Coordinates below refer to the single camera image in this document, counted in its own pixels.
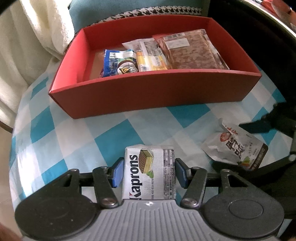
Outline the brown silver chips packet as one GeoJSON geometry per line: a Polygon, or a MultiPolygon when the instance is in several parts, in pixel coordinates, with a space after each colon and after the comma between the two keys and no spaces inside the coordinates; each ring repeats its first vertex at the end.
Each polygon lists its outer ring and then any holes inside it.
{"type": "Polygon", "coordinates": [[[135,58],[124,58],[118,60],[117,74],[137,73],[137,61],[135,58]]]}

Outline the blue small snack packet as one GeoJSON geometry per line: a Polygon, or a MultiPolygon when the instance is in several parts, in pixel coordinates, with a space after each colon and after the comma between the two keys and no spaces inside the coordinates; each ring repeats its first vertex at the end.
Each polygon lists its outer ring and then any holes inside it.
{"type": "Polygon", "coordinates": [[[118,75],[118,60],[124,58],[135,58],[137,60],[136,53],[132,49],[127,49],[125,51],[105,50],[104,65],[101,72],[101,77],[110,77],[118,75]]]}

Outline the clear brown meat snack packet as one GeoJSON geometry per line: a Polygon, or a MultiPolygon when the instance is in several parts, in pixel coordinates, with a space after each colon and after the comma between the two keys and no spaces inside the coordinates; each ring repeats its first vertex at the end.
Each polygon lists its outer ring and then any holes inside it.
{"type": "Polygon", "coordinates": [[[229,69],[204,29],[153,38],[173,69],[229,69]]]}

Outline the white duck snack packet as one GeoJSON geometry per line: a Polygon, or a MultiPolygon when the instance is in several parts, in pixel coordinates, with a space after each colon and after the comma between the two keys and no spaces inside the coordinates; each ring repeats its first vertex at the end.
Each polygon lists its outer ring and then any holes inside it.
{"type": "Polygon", "coordinates": [[[201,145],[201,149],[214,161],[239,166],[253,171],[259,168],[268,146],[243,128],[219,119],[222,128],[201,145]]]}

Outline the blue white checkered tablecloth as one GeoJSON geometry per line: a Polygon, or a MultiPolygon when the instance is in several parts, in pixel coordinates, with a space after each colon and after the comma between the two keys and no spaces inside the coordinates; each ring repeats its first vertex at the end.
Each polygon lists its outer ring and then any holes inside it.
{"type": "Polygon", "coordinates": [[[110,166],[125,148],[170,146],[189,166],[213,171],[201,150],[219,119],[238,125],[255,121],[285,98],[266,74],[241,102],[153,108],[72,119],[48,94],[57,65],[45,71],[23,94],[9,161],[13,206],[67,170],[82,173],[110,166]]]}

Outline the white towel blanket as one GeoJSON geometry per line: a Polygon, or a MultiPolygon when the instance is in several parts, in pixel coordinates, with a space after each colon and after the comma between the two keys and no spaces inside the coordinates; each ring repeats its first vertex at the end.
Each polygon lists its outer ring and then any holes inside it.
{"type": "Polygon", "coordinates": [[[23,93],[74,38],[70,1],[15,1],[1,13],[1,123],[14,126],[23,93]]]}

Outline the yellow clear fish snack packet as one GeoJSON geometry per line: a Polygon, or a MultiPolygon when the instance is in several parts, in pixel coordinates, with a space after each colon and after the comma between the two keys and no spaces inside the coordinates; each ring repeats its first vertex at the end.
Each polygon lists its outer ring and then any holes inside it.
{"type": "Polygon", "coordinates": [[[148,55],[146,51],[139,51],[136,52],[136,56],[137,66],[140,72],[170,69],[170,65],[168,64],[167,59],[159,45],[153,55],[148,55]]]}

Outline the dark coffee table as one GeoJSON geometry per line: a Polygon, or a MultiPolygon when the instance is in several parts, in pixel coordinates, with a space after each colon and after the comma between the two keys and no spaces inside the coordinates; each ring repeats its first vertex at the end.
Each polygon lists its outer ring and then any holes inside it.
{"type": "Polygon", "coordinates": [[[254,1],[210,1],[217,21],[268,75],[288,102],[295,102],[295,33],[254,1]]]}

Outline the white Kaprons wafer packet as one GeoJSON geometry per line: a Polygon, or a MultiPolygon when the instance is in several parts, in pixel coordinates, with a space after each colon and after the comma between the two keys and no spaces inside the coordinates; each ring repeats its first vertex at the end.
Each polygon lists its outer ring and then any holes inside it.
{"type": "Polygon", "coordinates": [[[145,145],[125,148],[122,198],[176,199],[174,149],[145,145]]]}

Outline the red cardboard box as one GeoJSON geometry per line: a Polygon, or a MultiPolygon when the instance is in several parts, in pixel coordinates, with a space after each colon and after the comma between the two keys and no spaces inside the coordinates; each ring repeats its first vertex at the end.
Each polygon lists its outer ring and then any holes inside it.
{"type": "Polygon", "coordinates": [[[121,18],[82,28],[49,96],[74,119],[130,110],[241,101],[261,73],[214,19],[121,18]]]}

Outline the white gluten snack packet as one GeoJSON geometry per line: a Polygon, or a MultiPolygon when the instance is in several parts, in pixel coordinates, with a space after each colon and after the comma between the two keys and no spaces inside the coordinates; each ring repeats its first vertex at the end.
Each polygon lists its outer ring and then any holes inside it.
{"type": "Polygon", "coordinates": [[[122,43],[122,45],[126,49],[133,49],[136,52],[146,51],[148,55],[153,55],[156,52],[158,46],[154,38],[132,40],[126,43],[122,43]]]}

